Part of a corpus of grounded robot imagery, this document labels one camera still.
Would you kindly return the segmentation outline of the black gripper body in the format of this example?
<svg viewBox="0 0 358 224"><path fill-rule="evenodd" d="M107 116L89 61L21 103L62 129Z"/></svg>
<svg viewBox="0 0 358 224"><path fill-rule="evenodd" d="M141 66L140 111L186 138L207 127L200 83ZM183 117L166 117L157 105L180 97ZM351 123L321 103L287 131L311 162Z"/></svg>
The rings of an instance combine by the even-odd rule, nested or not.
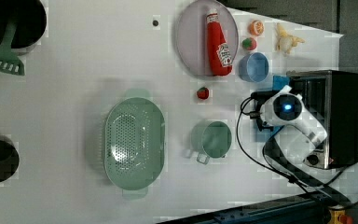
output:
<svg viewBox="0 0 358 224"><path fill-rule="evenodd" d="M251 94L251 99L255 100L255 110L251 112L250 118L256 121L259 131L273 130L271 125L261 119L261 106L276 93L276 91L256 91Z"/></svg>

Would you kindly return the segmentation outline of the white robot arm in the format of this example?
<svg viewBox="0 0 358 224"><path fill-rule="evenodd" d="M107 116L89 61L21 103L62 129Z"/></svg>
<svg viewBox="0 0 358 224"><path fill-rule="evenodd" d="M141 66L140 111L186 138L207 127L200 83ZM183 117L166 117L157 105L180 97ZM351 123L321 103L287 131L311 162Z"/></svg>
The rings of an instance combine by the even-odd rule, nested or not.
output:
<svg viewBox="0 0 358 224"><path fill-rule="evenodd" d="M310 174L307 157L327 139L328 134L304 106L302 96L291 93L291 87L286 85L279 91L254 92L251 98L256 101L251 118L258 129L279 129L262 149L268 165L287 175L291 182L317 190L329 205L350 204L348 197Z"/></svg>

